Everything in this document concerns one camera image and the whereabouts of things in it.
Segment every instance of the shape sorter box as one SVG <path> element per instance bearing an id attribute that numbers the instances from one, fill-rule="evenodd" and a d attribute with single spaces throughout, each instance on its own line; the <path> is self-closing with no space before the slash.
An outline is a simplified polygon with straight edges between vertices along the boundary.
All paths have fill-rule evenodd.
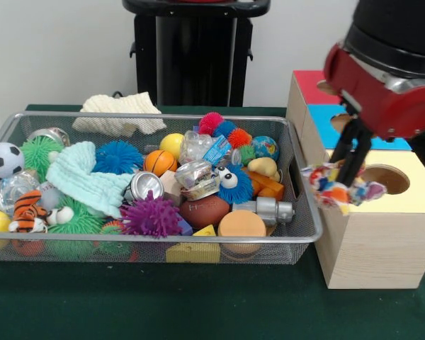
<path id="1" fill-rule="evenodd" d="M 293 121 L 307 163 L 327 162 L 339 133 L 327 125 L 343 108 L 316 87 L 319 71 L 294 72 L 287 119 Z M 322 209 L 324 234 L 316 242 L 331 289 L 417 288 L 425 273 L 425 168 L 404 140 L 375 138 L 365 159 L 365 180 L 390 194 L 351 207 L 343 216 Z"/>

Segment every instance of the green spiky ball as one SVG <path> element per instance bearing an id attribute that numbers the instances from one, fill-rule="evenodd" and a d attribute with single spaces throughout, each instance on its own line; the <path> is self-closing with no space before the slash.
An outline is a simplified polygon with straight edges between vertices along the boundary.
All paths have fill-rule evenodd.
<path id="1" fill-rule="evenodd" d="M 74 211 L 72 220 L 49 228 L 53 234 L 99 234 L 103 220 L 88 212 L 88 208 L 69 196 L 65 196 L 59 208 L 70 207 Z M 92 241 L 47 241 L 47 249 L 64 261 L 82 261 L 95 250 Z"/>
<path id="2" fill-rule="evenodd" d="M 247 166 L 247 164 L 249 164 L 252 159 L 256 158 L 255 149 L 250 145 L 244 145 L 243 147 L 240 147 L 239 151 L 241 152 L 241 161 L 245 166 Z"/>
<path id="3" fill-rule="evenodd" d="M 40 178 L 40 182 L 45 182 L 45 175 L 49 169 L 49 153 L 52 151 L 61 152 L 63 146 L 49 137 L 38 136 L 34 140 L 23 143 L 21 150 L 25 157 L 25 168 L 35 169 Z"/>
<path id="4" fill-rule="evenodd" d="M 102 227 L 101 234 L 121 234 L 120 223 L 121 222 L 118 221 L 106 223 Z M 130 242 L 101 241 L 98 244 L 98 250 L 103 252 L 104 254 L 130 257 L 132 252 L 132 244 Z"/>

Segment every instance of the tiger plush toy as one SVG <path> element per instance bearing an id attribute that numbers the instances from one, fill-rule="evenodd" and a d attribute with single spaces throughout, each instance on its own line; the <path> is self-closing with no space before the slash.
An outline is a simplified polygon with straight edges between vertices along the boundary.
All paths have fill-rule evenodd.
<path id="1" fill-rule="evenodd" d="M 10 232 L 47 232 L 47 211 L 36 203 L 41 199 L 39 190 L 23 194 L 14 203 Z"/>

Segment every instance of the metal basket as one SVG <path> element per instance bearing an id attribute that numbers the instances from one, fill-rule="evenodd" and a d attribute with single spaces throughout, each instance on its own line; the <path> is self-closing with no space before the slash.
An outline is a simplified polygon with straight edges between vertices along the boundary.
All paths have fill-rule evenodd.
<path id="1" fill-rule="evenodd" d="M 0 142 L 22 145 L 30 133 L 41 128 L 59 127 L 66 131 L 72 143 L 92 141 L 96 146 L 116 140 L 101 133 L 85 133 L 73 129 L 76 118 L 109 117 L 114 120 L 134 118 L 139 124 L 150 124 L 163 118 L 167 128 L 152 135 L 136 131 L 132 137 L 120 137 L 141 152 L 157 148 L 160 140 L 173 132 L 185 133 L 197 125 L 198 115 L 135 115 L 97 113 L 24 112 L 11 116 L 0 129 Z M 0 261 L 85 261 L 85 262 L 166 262 L 167 252 L 175 251 L 170 262 L 191 263 L 248 263 L 295 264 L 307 246 L 322 234 L 322 223 L 308 183 L 300 175 L 305 161 L 293 126 L 276 117 L 227 116 L 251 135 L 272 137 L 280 146 L 278 167 L 283 171 L 284 201 L 292 202 L 295 216 L 291 223 L 278 224 L 270 237 L 185 237 L 161 239 L 130 235 L 99 234 L 21 234 L 0 233 L 0 242 L 7 245 L 0 250 Z M 237 259 L 224 253 L 224 244 L 234 248 L 259 249 L 252 257 Z"/>

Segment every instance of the red box top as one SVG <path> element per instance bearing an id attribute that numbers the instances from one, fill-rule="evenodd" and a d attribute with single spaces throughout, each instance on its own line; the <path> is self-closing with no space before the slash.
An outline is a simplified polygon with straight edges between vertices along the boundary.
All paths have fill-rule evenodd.
<path id="1" fill-rule="evenodd" d="M 340 104 L 338 96 L 331 96 L 317 88 L 318 82 L 324 80 L 323 71 L 297 70 L 293 73 L 307 105 Z"/>

